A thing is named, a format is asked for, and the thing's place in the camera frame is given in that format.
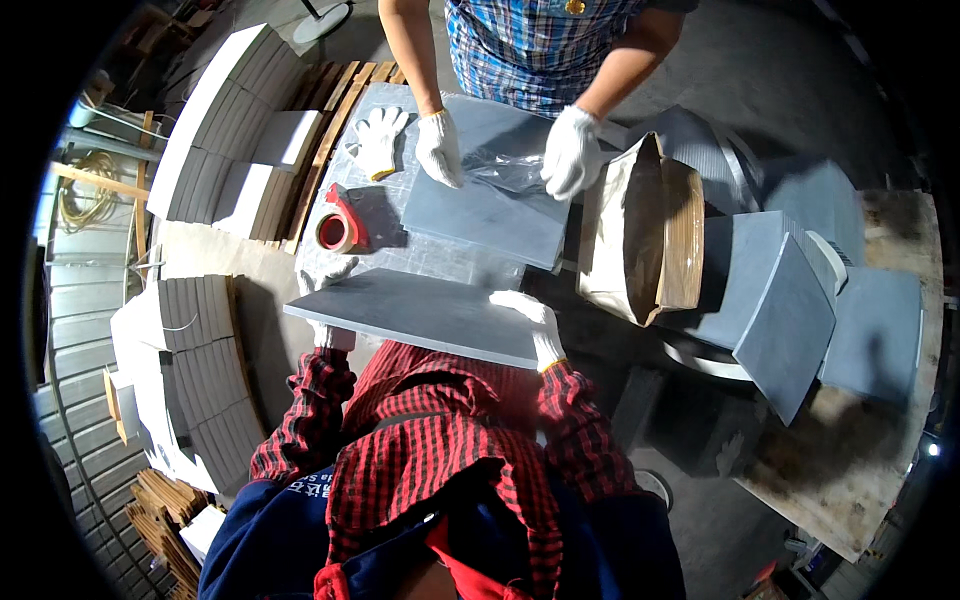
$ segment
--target corrugated metal wall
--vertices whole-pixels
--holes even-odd
[[[110,129],[132,143],[139,137],[135,130],[122,125],[95,127]],[[75,148],[68,157],[82,156],[86,150]],[[136,161],[112,156],[122,173],[121,181],[135,184]],[[49,383],[38,389],[34,405],[40,428],[64,465],[79,533],[117,591],[138,600],[157,597],[156,591],[166,592],[174,580],[163,567],[151,569],[153,557],[123,513],[123,506],[133,500],[130,484],[136,473],[148,466],[147,457],[136,440],[124,445],[117,435],[101,375],[104,366],[115,369],[109,319],[123,305],[128,292],[124,273],[131,242],[132,199],[116,198],[108,219],[75,233],[66,231],[54,210],[46,248],[50,286],[48,357],[52,360],[47,363]],[[137,287],[137,276],[131,272],[130,278]],[[62,412],[54,386],[59,391]],[[73,444],[67,439],[68,429]],[[79,466],[86,472],[89,487]],[[144,578],[144,573],[151,581]]]

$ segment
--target wooden crate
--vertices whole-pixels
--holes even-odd
[[[368,84],[377,82],[405,84],[406,77],[392,60],[380,63],[355,60],[349,64],[324,62],[307,69],[287,109],[321,112],[320,126],[307,152],[307,156],[313,158],[309,165],[304,163],[294,177],[275,241],[264,242],[267,246],[296,253],[317,186],[324,179],[326,164],[333,156],[353,105]]]

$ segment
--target yellow rope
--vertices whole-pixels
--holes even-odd
[[[106,152],[90,152],[73,165],[77,169],[117,180],[116,164]],[[77,198],[74,181],[60,178],[57,190],[57,204],[60,206],[60,218],[67,233],[76,233],[94,223],[105,221],[112,213],[116,193],[97,187],[93,198]]]

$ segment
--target blue plaid shirt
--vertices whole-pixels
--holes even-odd
[[[698,2],[446,0],[453,70],[472,96],[555,117],[593,81],[627,19],[645,8],[690,12]]]

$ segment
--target white work glove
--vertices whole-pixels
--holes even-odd
[[[321,274],[318,278],[310,276],[306,271],[300,269],[297,273],[297,284],[300,288],[300,295],[306,296],[313,294],[317,290],[323,289],[328,285],[336,283],[349,275],[353,267],[357,266],[358,256],[351,256],[348,260],[333,265],[329,271]],[[306,319],[313,327],[313,345],[317,348],[336,348],[350,352],[356,346],[357,334],[355,331],[347,331],[340,327],[323,324],[319,321]]]
[[[347,145],[347,154],[353,158],[370,181],[380,181],[396,170],[394,142],[407,125],[410,114],[400,107],[374,108],[366,121],[354,121],[357,144]]]
[[[560,345],[557,316],[553,314],[552,308],[532,296],[509,290],[493,292],[490,294],[490,302],[497,306],[513,308],[533,322],[537,371],[544,372],[554,363],[566,359],[564,347]]]
[[[417,140],[417,160],[429,175],[443,185],[464,186],[464,170],[460,165],[460,147],[457,145],[457,127],[453,117],[444,108],[419,121],[420,139]]]
[[[564,108],[554,121],[546,137],[540,177],[555,200],[570,200],[597,180],[603,166],[598,129],[600,123],[593,115],[574,106]]]

